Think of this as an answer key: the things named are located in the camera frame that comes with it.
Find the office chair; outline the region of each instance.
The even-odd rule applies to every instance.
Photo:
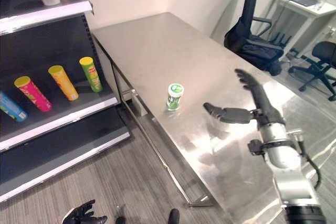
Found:
[[[224,46],[272,76],[281,73],[279,58],[283,49],[260,38],[272,26],[271,19],[253,17],[257,0],[245,0],[242,16],[238,23],[225,35]],[[252,21],[267,23],[258,35],[251,34]]]
[[[310,67],[291,67],[289,68],[288,72],[293,73],[294,70],[300,70],[302,72],[312,74],[314,77],[305,83],[301,88],[299,88],[299,90],[303,92],[307,89],[306,86],[313,80],[320,79],[332,93],[332,96],[329,97],[328,100],[336,101],[336,92],[334,89],[336,86],[336,78],[326,74],[329,69],[336,69],[336,44],[329,41],[320,42],[314,46],[312,55],[319,58],[320,60],[315,62],[303,55],[301,58],[310,63]]]

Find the stainless steel table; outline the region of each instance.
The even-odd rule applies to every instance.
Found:
[[[159,14],[93,34],[232,222],[269,223],[280,212],[270,170],[247,148],[250,140],[259,137],[256,123],[226,125],[214,121],[202,106],[210,102],[255,108],[235,68],[263,83],[271,103],[287,119],[287,129],[302,128],[311,156],[318,156],[318,164],[326,160],[328,145],[335,141],[335,122],[176,16]],[[167,89],[174,82],[182,84],[185,92],[181,107],[169,112]]]

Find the pringles can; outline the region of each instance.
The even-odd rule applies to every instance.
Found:
[[[99,80],[98,73],[95,68],[95,64],[93,64],[93,59],[91,57],[83,57],[79,60],[79,63],[82,66],[82,69],[88,79],[91,89],[94,92],[100,92],[103,90],[101,82]]]
[[[184,88],[181,84],[173,83],[168,87],[168,110],[177,110],[180,107],[180,100],[183,95]]]
[[[56,81],[59,88],[62,90],[63,94],[68,98],[69,101],[74,101],[78,98],[78,93],[72,85],[67,73],[65,73],[64,68],[60,65],[52,66],[48,69],[49,74]]]
[[[21,76],[17,78],[14,85],[19,88],[39,110],[47,112],[51,109],[51,103],[28,76]]]
[[[2,91],[0,91],[0,109],[17,122],[22,122],[28,117],[27,113]]]

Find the shelf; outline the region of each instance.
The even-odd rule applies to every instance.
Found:
[[[115,107],[0,153],[0,202],[130,136]]]
[[[15,122],[1,112],[0,152],[116,104],[117,99],[108,84],[102,84],[103,91],[94,93],[88,81],[79,82],[75,85],[79,98],[71,102],[60,89],[45,94],[52,103],[52,109],[48,112],[39,111],[26,99],[27,107],[23,109],[28,118],[23,122]]]
[[[88,0],[61,0],[45,6],[41,0],[1,0],[0,35],[92,11]]]

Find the small green container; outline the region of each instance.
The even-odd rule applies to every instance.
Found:
[[[183,95],[184,88],[181,84],[173,83],[168,87],[168,110],[177,110],[180,107],[180,99]]]
[[[93,59],[91,57],[83,57],[79,60],[82,69],[88,79],[91,89],[94,92],[100,92],[103,90],[101,82],[99,80],[98,73],[96,71],[95,65],[93,64]]]

